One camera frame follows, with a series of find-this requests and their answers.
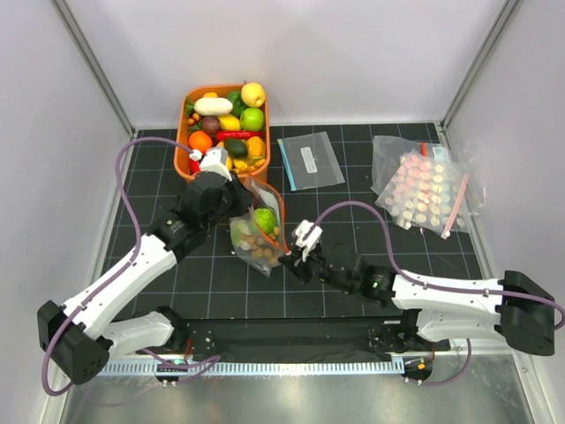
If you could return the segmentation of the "brown toy longan bunch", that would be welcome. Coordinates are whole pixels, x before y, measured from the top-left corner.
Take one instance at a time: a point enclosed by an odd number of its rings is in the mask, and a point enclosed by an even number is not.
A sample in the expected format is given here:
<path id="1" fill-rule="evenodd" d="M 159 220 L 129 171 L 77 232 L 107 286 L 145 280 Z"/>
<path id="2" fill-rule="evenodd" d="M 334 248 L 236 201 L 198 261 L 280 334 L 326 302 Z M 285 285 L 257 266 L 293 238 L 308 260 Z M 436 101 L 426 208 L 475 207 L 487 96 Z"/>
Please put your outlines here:
<path id="1" fill-rule="evenodd" d="M 277 267 L 279 258 L 285 253 L 269 236 L 250 230 L 239 232 L 235 247 L 243 260 L 263 272 Z"/>

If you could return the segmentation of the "toy cauliflower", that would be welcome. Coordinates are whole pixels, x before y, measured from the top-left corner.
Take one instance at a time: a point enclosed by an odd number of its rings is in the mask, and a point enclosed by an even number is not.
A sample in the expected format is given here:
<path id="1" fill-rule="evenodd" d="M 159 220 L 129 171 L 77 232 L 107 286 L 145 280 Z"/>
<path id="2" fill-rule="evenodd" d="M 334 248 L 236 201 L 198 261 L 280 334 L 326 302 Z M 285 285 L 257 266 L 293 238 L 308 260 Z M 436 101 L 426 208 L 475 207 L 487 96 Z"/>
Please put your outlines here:
<path id="1" fill-rule="evenodd" d="M 249 227 L 246 220 L 235 219 L 230 222 L 230 238 L 232 245 L 237 249 L 249 250 L 247 242 Z"/>

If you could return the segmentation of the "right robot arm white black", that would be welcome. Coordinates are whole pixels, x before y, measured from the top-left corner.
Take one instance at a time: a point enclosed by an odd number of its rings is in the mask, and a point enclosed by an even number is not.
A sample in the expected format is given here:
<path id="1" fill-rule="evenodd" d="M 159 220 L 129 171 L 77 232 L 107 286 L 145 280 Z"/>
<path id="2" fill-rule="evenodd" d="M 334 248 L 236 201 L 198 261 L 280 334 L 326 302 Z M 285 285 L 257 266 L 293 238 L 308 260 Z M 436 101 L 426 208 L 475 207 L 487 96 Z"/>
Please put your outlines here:
<path id="1" fill-rule="evenodd" d="M 386 346 L 399 352 L 448 339 L 490 339 L 536 356 L 554 355 L 554 297 L 525 274 L 450 279 L 373 265 L 358 254 L 329 259 L 295 248 L 279 262 L 302 283 L 312 280 L 388 311 L 401 311 Z"/>

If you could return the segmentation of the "orange zipper clear bag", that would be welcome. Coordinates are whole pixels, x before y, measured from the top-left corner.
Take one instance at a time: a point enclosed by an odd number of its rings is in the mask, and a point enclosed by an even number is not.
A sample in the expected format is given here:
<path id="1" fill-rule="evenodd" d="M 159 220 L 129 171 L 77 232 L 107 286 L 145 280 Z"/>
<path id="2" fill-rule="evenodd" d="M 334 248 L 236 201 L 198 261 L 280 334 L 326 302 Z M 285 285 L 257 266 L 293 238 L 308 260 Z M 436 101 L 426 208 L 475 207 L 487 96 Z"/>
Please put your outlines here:
<path id="1" fill-rule="evenodd" d="M 288 247 L 284 236 L 285 207 L 284 207 L 283 197 L 279 194 L 279 192 L 274 187 L 254 177 L 249 177 L 245 181 L 244 185 L 247 189 L 249 189 L 251 192 L 255 194 L 256 196 L 255 202 L 245 215 L 236 218 L 231 218 L 230 222 L 235 219 L 246 220 L 250 231 L 261 232 L 265 236 L 269 236 L 275 243 L 277 243 L 279 246 L 281 246 L 284 249 L 285 253 L 283 255 L 285 255 L 288 252 Z M 254 221 L 253 211 L 257 208 L 270 208 L 275 213 L 276 219 L 278 221 L 278 226 L 275 227 L 273 233 L 266 234 L 259 228 L 259 226 Z M 234 246 L 233 246 L 233 253 L 239 259 L 250 265 L 247 261 L 243 260 L 238 255 L 237 248 L 235 248 Z M 264 276 L 270 276 L 273 269 L 274 268 L 270 269 L 270 271 L 268 272 L 263 272 L 258 269 L 256 270 L 258 270 Z"/>

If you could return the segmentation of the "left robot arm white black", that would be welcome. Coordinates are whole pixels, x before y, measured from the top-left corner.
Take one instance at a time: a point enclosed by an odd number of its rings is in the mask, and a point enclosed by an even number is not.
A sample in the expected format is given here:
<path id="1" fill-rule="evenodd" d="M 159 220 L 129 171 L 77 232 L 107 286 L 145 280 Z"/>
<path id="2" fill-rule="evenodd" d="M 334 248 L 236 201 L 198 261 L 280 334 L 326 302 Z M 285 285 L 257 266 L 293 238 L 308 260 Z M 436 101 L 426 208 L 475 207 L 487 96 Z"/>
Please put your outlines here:
<path id="1" fill-rule="evenodd" d="M 188 339 L 186 321 L 170 307 L 126 321 L 118 313 L 156 278 L 206 241 L 221 221 L 243 216 L 254 194 L 236 175 L 198 174 L 177 204 L 137 237 L 134 248 L 95 283 L 62 305 L 50 300 L 37 312 L 40 346 L 47 362 L 81 385 L 108 361 L 149 347 L 177 353 Z"/>

